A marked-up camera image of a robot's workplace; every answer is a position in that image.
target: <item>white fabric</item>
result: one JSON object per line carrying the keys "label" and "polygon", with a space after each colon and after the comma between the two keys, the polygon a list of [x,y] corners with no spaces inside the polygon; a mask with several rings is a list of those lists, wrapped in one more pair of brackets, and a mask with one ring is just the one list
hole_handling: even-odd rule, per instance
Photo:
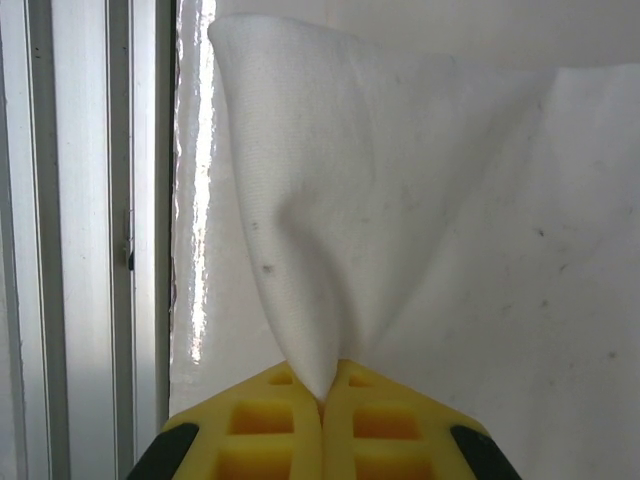
{"label": "white fabric", "polygon": [[482,421],[525,478],[634,478],[640,66],[538,73],[234,16],[210,29],[271,328]]}

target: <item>white cloth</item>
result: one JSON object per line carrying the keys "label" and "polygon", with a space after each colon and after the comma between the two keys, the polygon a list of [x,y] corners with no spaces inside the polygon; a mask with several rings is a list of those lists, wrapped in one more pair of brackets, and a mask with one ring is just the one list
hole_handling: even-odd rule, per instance
{"label": "white cloth", "polygon": [[640,66],[537,73],[210,29],[271,328],[471,414],[525,478],[640,471]]}

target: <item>cloth fold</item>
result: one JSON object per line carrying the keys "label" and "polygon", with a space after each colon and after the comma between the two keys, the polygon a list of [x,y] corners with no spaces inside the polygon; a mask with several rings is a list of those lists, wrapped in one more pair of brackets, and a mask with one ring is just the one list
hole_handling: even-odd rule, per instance
{"label": "cloth fold", "polygon": [[477,416],[526,478],[632,478],[640,66],[499,70],[254,15],[209,33],[258,290],[308,388],[348,357]]}

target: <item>yellow gripper pad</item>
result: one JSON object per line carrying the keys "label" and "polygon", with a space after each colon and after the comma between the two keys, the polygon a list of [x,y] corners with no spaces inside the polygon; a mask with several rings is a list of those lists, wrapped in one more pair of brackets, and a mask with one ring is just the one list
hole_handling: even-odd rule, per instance
{"label": "yellow gripper pad", "polygon": [[520,480],[475,420],[343,360],[324,405],[281,363],[169,419],[130,480]]}

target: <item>wrinkled cloth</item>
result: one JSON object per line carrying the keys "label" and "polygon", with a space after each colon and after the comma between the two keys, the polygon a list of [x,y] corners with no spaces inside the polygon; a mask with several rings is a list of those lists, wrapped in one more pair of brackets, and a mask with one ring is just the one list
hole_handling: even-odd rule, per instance
{"label": "wrinkled cloth", "polygon": [[525,478],[640,471],[640,66],[500,70],[210,28],[269,324],[475,416]]}

